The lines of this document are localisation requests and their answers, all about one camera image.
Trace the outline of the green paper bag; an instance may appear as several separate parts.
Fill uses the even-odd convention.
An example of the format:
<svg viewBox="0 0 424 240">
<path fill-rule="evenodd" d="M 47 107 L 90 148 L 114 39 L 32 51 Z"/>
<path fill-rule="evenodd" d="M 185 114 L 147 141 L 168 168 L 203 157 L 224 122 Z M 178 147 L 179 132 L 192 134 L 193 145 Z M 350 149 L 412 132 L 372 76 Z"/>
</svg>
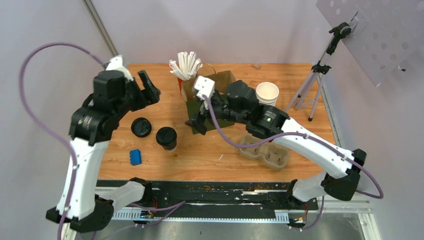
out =
<svg viewBox="0 0 424 240">
<path fill-rule="evenodd" d="M 206 95 L 204 96 L 204 100 L 201 100 L 195 97 L 193 92 L 193 85 L 197 77 L 203 76 L 198 75 L 192 79 L 186 80 L 182 82 L 182 97 L 186 102 L 187 111 L 188 111 L 188 120 L 185 121 L 185 124 L 191 128 L 192 133 L 200 134 L 193 127 L 193 117 L 196 114 L 202 114 L 206 116 L 205 126 L 207 128 L 207 132 L 211 130 L 215 130 L 215 123 L 219 125 L 220 128 L 225 128 L 234 125 L 235 123 L 228 120 L 217 119 L 212 108 L 211 97 L 208 98 Z M 235 82 L 236 78 L 230 70 L 217 72 L 214 74 L 210 74 L 207 76 L 203 76 L 206 78 L 210 78 L 215 81 L 215 91 L 218 91 L 220 96 L 224 98 L 226 87 Z"/>
</svg>

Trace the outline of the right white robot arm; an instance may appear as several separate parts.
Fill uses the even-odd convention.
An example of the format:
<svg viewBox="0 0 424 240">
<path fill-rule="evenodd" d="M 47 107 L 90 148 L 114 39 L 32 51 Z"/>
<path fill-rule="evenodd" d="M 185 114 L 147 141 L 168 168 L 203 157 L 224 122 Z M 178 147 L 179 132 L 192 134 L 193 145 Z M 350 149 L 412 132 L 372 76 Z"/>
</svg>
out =
<svg viewBox="0 0 424 240">
<path fill-rule="evenodd" d="M 276 143 L 289 148 L 319 165 L 324 172 L 307 179 L 292 180 L 286 204 L 298 209 L 310 199 L 329 195 L 340 201 L 350 201 L 357 192 L 361 167 L 367 154 L 361 150 L 338 147 L 301 126 L 286 112 L 259 102 L 256 92 L 242 80 L 226 87 L 225 99 L 215 88 L 215 81 L 199 76 L 192 87 L 201 103 L 198 112 L 186 125 L 205 135 L 205 121 L 217 128 L 225 120 L 245 125 L 245 129 L 262 143 Z"/>
</svg>

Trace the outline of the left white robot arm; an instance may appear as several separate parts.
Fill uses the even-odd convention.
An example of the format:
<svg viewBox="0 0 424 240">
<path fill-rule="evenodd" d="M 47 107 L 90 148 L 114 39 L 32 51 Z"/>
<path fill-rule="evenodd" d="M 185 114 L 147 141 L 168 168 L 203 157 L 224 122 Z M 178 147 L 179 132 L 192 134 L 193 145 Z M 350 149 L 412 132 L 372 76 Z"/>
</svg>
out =
<svg viewBox="0 0 424 240">
<path fill-rule="evenodd" d="M 89 233 L 104 229 L 117 211 L 132 203 L 142 207 L 152 203 L 152 183 L 138 177 L 109 193 L 96 194 L 101 162 L 120 120 L 130 111 L 159 102 L 161 92 L 147 72 L 140 70 L 138 75 L 143 89 L 119 70 L 104 70 L 93 79 L 93 92 L 71 116 L 65 188 L 59 203 L 46 212 L 48 220 Z"/>
</svg>

